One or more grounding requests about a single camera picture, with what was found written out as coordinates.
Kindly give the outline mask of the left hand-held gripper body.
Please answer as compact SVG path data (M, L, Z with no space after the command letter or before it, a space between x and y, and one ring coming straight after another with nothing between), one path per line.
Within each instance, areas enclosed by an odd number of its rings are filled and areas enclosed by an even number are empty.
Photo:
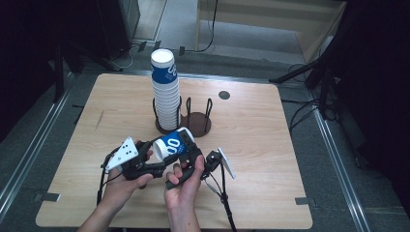
M117 168L127 180L134 180L138 177L151 174L154 178L162 176L165 170L148 170L145 164L148 159L142 159L138 154L138 142L134 142L131 137L111 153L111 158L104 165L104 172L108 173L113 168Z

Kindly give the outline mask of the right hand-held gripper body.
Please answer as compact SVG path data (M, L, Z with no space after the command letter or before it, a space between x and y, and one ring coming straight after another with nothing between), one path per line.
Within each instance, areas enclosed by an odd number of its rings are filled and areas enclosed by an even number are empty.
M194 172L194 165L196 157L201 155L200 151L193 151L188 153L189 162L186 168L183 170L183 175L179 179L179 183L183 184ZM206 180L211 174L219 167L222 172L227 171L232 179L236 178L236 174L233 171L229 159L224 154L222 148L218 148L216 151L211 151L205 158L204 171L201 176L201 181Z

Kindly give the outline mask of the blue and white paper cup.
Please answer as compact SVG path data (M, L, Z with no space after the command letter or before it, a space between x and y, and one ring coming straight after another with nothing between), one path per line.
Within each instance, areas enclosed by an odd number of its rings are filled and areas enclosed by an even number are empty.
M193 135L185 127L161 136L160 138L156 139L152 145L154 155L159 161L164 161L167 157L170 156L183 155L181 154L181 152L184 149L184 145L178 135L179 131L188 131L190 138L194 141Z

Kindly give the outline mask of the brown wire cup holder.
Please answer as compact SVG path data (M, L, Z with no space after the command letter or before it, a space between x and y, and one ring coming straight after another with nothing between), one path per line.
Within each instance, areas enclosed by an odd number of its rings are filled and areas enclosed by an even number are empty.
M166 130L160 124L160 114L157 112L159 108L156 106L155 101L152 101L152 106L155 115L155 126L157 131L159 131L161 134L168 134L177 129L187 128L192 134L192 136L195 138L205 136L211 130L212 127L210 115L213 108L213 101L211 99L207 100L206 109L204 113L193 112L191 110L191 97L188 97L185 102L180 100L178 104L178 110L181 110L182 105L185 106L187 114L183 115L181 112L179 112L177 117L178 123L175 126L173 126L170 130Z

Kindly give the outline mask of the stack of white paper cups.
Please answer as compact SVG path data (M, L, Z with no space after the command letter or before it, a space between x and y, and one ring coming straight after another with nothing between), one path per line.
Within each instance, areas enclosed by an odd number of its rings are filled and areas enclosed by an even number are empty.
M160 127L175 130L180 124L179 78L173 52L160 48L151 54L152 85Z

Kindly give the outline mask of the person's left hand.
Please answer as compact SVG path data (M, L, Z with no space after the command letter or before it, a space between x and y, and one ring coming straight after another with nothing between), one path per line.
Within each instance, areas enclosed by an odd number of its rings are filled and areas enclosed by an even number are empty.
M108 182L105 184L99 205L111 210L119 210L124 207L137 189L146 186L153 179L151 174L145 174L129 181L117 168L113 168L108 172Z

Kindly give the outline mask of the person's right hand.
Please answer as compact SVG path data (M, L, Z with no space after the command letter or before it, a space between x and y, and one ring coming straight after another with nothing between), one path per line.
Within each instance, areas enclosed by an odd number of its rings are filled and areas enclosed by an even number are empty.
M182 167L185 164L175 164L172 172L166 174L166 178L176 188L168 189L164 193L165 205L169 212L183 213L191 212L194 209L194 202L201 185L201 176L204 171L204 156L199 155L194 163L193 173L182 184L179 184L179 179L182 177Z

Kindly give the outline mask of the black metal stand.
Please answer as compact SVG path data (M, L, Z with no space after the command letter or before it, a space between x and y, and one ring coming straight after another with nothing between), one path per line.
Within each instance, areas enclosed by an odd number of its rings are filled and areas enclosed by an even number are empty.
M54 102L58 102L64 92L63 63L66 62L70 71L81 73L84 65L80 59L79 47L74 42L65 40L56 45L54 50L55 94Z
M271 78L269 79L269 82L274 84L281 84L302 73L310 72L307 79L305 80L305 87L309 90L313 90L318 84L321 84L321 91L319 96L319 113L323 118L326 118L326 100L332 73L331 63L336 58L337 49L342 43L345 35L348 33L350 25L351 20L346 19L339 26L336 35L330 41L328 47L317 59L282 77Z

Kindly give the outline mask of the dark cabinet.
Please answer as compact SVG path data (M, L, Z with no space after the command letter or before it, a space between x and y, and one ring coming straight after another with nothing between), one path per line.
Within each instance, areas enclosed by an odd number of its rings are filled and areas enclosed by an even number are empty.
M102 23L102 55L113 58L127 51L140 19L138 0L97 0Z

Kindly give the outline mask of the grey floor bracket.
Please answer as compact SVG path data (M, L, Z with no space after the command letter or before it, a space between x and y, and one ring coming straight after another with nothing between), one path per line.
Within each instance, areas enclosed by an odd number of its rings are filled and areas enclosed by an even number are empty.
M297 205L309 205L312 207L316 205L315 200L309 197L296 197L295 202Z
M48 202L58 202L61 195L59 193L37 193L34 197L35 201L48 201Z

